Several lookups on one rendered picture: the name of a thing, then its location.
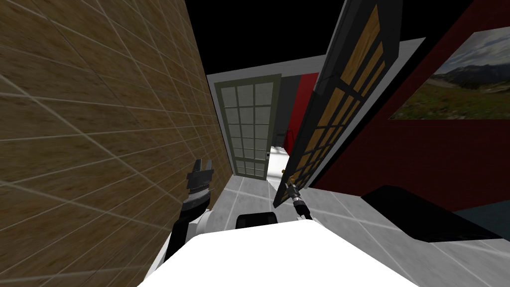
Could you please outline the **black low furniture piece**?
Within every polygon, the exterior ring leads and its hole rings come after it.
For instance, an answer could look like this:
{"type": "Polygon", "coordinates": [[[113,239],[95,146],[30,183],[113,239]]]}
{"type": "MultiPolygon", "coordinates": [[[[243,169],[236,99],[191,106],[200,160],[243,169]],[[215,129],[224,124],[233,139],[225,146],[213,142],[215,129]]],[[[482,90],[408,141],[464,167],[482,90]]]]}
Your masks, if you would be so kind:
{"type": "Polygon", "coordinates": [[[361,196],[409,237],[428,243],[502,237],[401,187],[383,185],[361,196]]]}

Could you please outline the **landscape picture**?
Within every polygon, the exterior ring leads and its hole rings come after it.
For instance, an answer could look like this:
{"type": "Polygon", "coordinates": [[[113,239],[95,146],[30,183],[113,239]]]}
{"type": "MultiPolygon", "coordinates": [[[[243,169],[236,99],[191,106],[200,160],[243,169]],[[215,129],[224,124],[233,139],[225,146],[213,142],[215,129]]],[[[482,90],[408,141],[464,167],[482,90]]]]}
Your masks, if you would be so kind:
{"type": "Polygon", "coordinates": [[[390,120],[510,120],[510,26],[474,32],[390,120]]]}

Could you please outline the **green glazed door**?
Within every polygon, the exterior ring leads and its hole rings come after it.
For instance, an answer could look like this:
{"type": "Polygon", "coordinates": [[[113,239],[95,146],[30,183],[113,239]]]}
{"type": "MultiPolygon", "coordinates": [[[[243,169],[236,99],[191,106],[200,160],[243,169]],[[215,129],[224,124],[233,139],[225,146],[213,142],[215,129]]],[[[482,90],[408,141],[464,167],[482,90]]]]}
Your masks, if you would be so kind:
{"type": "Polygon", "coordinates": [[[280,82],[273,74],[214,85],[235,175],[266,180],[280,82]]]}

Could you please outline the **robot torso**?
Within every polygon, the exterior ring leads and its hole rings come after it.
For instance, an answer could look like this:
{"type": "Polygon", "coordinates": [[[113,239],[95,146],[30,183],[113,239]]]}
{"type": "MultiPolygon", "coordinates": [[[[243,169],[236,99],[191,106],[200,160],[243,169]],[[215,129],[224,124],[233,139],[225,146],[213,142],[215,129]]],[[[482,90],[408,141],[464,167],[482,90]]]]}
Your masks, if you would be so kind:
{"type": "Polygon", "coordinates": [[[417,287],[318,220],[210,231],[213,213],[191,221],[185,244],[137,287],[417,287]]]}

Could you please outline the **black door with wooden panels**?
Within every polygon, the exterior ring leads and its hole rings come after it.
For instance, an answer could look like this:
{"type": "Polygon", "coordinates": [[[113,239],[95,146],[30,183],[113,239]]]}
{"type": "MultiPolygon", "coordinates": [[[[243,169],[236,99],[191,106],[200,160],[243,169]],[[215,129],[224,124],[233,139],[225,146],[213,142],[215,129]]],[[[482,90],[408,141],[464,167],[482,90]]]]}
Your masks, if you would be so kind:
{"type": "Polygon", "coordinates": [[[274,197],[278,207],[314,179],[348,124],[399,54],[403,0],[345,0],[289,161],[274,197]]]}

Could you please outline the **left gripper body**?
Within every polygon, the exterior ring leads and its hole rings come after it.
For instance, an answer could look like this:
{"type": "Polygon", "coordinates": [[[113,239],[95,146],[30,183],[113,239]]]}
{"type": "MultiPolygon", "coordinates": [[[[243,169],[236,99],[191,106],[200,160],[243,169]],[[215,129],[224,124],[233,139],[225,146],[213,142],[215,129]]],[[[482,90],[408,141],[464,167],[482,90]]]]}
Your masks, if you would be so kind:
{"type": "Polygon", "coordinates": [[[186,188],[191,192],[196,192],[201,188],[201,186],[206,186],[211,182],[213,173],[213,169],[192,171],[191,173],[188,173],[186,188]]]}

